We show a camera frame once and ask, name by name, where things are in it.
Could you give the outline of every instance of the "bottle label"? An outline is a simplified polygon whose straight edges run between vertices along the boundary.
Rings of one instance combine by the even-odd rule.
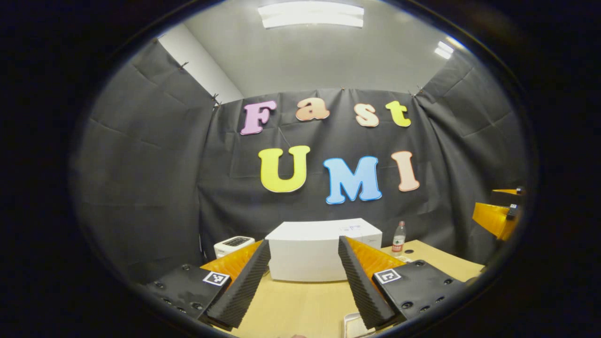
[[[392,252],[401,252],[403,250],[403,244],[405,244],[405,236],[394,236],[394,239],[392,240]]]

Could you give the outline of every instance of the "foam letter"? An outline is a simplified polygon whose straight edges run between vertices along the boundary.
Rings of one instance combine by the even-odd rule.
[[[307,146],[291,147],[288,152],[294,156],[294,175],[282,180],[278,174],[279,157],[284,153],[279,148],[264,149],[259,152],[261,158],[261,183],[273,192],[291,192],[300,188],[307,179]]]
[[[398,186],[400,191],[411,191],[419,188],[419,182],[415,180],[413,174],[411,156],[413,156],[411,152],[396,152],[390,156],[397,161],[398,173],[401,176],[401,184]]]
[[[392,120],[397,126],[401,127],[409,127],[411,125],[411,120],[405,118],[403,115],[404,111],[407,111],[407,107],[401,106],[398,101],[392,101],[391,103],[386,105],[387,109],[390,109],[390,113],[392,114]]]
[[[362,186],[359,198],[362,201],[377,200],[382,193],[377,188],[376,176],[377,158],[364,156],[359,160],[355,173],[351,173],[345,161],[341,158],[331,158],[323,162],[323,166],[330,171],[330,196],[326,198],[328,204],[344,203],[345,198],[341,188],[351,201],[357,198],[359,187]]]
[[[330,116],[330,111],[326,108],[326,102],[319,97],[309,97],[300,101],[297,105],[296,118],[300,121],[308,121],[314,118],[321,120]]]
[[[359,115],[355,118],[363,127],[375,127],[380,123],[380,119],[374,114],[375,112],[376,110],[372,105],[366,105],[364,103],[357,103],[355,105],[355,113]]]
[[[263,127],[259,125],[259,120],[261,120],[261,122],[264,124],[267,123],[269,120],[269,110],[274,110],[277,107],[278,105],[275,103],[275,101],[245,105],[244,109],[246,110],[246,121],[244,121],[244,128],[242,128],[240,134],[259,134],[261,131],[263,131]]]

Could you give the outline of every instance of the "plastic bottle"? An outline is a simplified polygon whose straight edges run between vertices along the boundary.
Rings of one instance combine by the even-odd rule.
[[[400,221],[397,230],[394,232],[394,238],[392,239],[393,256],[401,256],[403,253],[403,244],[405,244],[405,222]]]

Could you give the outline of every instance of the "black foam pad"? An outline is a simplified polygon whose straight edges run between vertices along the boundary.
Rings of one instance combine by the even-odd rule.
[[[231,327],[240,326],[270,259],[269,241],[265,240],[242,269],[236,281],[211,306],[206,317],[208,323],[228,331]]]
[[[338,256],[342,261],[350,290],[365,327],[380,329],[388,326],[396,314],[365,275],[345,236],[340,236],[338,240]]]

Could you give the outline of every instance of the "white wall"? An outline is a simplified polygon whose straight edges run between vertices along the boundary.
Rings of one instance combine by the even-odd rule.
[[[183,23],[165,33],[159,41],[179,64],[188,62],[186,71],[210,94],[219,94],[217,101],[227,103],[244,98]]]

